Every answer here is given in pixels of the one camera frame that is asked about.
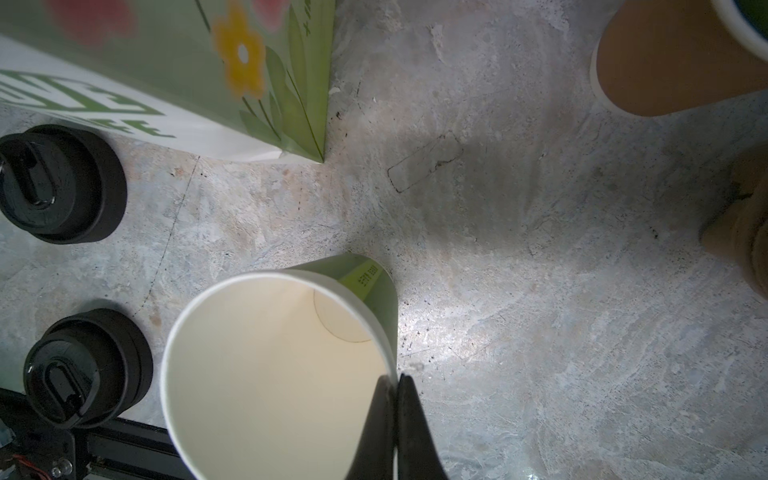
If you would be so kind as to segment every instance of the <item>green leaf print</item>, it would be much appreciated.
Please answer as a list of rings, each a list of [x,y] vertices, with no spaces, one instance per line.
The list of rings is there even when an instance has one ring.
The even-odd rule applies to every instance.
[[[245,129],[251,137],[267,142],[268,144],[280,145],[280,139],[275,137],[275,133],[270,126],[261,121],[256,115],[241,110],[240,119],[243,121]]]
[[[306,107],[306,55],[304,53],[304,40],[301,38],[299,19],[293,11],[293,6],[288,10],[288,50],[290,52],[290,64],[293,68],[293,81],[296,82],[296,91],[299,92],[299,101]]]
[[[315,137],[312,135],[312,128],[310,128],[304,108],[286,83],[286,69],[283,66],[283,61],[269,47],[266,47],[266,70],[270,74],[270,83],[272,84],[277,104],[280,106],[283,133],[291,137],[302,149],[307,152],[314,152],[313,156],[316,154],[322,159],[323,154],[317,147]]]
[[[275,130],[281,132],[283,130],[283,118],[280,116],[280,107],[277,106],[277,100],[275,96],[270,92],[270,113],[272,114],[272,125]]]

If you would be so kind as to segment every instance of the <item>white paper cup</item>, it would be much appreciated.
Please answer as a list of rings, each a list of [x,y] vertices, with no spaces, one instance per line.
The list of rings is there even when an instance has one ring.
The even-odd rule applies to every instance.
[[[212,286],[161,367],[181,458],[199,480],[344,478],[378,378],[396,384],[396,335],[394,285],[360,255]]]

